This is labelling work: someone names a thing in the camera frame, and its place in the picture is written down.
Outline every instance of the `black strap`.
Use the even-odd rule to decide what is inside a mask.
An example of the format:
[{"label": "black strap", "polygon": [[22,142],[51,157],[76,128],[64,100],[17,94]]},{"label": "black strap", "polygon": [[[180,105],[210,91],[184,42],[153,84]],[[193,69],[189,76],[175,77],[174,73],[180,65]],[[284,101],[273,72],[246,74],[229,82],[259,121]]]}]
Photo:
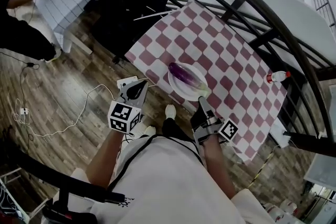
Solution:
[{"label": "black strap", "polygon": [[184,146],[185,148],[187,148],[188,150],[190,150],[196,157],[197,159],[199,160],[199,162],[203,165],[202,163],[202,160],[201,158],[193,151],[191,150],[190,148],[188,148],[186,145],[183,145],[182,143],[170,138],[170,137],[167,137],[167,136],[163,136],[161,134],[156,134],[156,135],[153,135],[151,136],[147,141],[146,143],[144,143],[141,148],[138,149],[137,152],[135,152],[125,163],[124,167],[122,168],[121,172],[119,173],[119,175],[115,178],[115,180],[108,186],[107,190],[108,191],[113,191],[113,189],[115,188],[115,186],[117,185],[117,183],[120,181],[120,179],[123,177],[123,175],[125,174],[126,170],[128,169],[129,165],[131,164],[131,162],[135,159],[135,157],[137,157],[139,155],[140,152],[142,152],[146,147],[148,147],[148,145],[153,141],[154,138],[156,137],[164,137],[164,138],[167,138],[169,140],[172,140],[182,146]]}]

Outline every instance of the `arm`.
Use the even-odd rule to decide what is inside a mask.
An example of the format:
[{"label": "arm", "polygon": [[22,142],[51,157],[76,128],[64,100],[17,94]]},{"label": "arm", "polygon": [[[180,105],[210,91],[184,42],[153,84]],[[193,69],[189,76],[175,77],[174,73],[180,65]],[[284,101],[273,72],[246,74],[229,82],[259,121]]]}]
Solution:
[{"label": "arm", "polygon": [[107,188],[116,165],[123,133],[112,130],[86,169],[91,184]]},{"label": "arm", "polygon": [[33,0],[9,0],[8,3],[7,3],[7,8],[17,8],[17,7],[20,7],[22,5],[25,5],[29,2],[31,2]]},{"label": "arm", "polygon": [[209,174],[225,195],[232,199],[236,195],[235,186],[227,172],[224,155],[217,135],[211,135],[203,142],[206,166]]}]

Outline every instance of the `white shirt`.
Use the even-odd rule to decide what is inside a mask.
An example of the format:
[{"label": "white shirt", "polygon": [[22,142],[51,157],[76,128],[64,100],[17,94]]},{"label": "white shirt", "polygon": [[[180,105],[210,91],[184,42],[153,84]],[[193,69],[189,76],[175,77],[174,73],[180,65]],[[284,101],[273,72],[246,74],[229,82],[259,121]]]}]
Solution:
[{"label": "white shirt", "polygon": [[[122,151],[116,174],[147,139],[132,141]],[[177,141],[197,153],[192,143]],[[82,169],[72,177],[89,182]],[[93,213],[100,224],[274,224],[249,190],[229,200],[189,149],[163,137],[131,162],[113,191],[125,194],[125,202],[101,204],[70,195],[69,210]]]}]

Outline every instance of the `water bottle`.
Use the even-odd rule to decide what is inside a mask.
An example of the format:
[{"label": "water bottle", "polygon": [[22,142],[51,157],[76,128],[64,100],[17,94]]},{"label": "water bottle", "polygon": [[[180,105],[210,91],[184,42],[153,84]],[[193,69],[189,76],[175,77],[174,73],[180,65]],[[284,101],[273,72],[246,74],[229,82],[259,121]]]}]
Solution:
[{"label": "water bottle", "polygon": [[265,76],[266,83],[282,82],[290,77],[290,72],[278,71]]}]

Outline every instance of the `person in black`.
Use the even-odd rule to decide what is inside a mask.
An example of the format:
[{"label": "person in black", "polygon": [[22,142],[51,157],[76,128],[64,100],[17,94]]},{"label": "person in black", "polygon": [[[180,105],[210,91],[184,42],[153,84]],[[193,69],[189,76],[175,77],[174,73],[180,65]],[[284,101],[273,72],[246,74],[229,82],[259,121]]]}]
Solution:
[{"label": "person in black", "polygon": [[36,60],[51,62],[57,59],[61,50],[24,20],[9,16],[6,9],[14,9],[33,0],[0,0],[0,48],[14,51]]}]

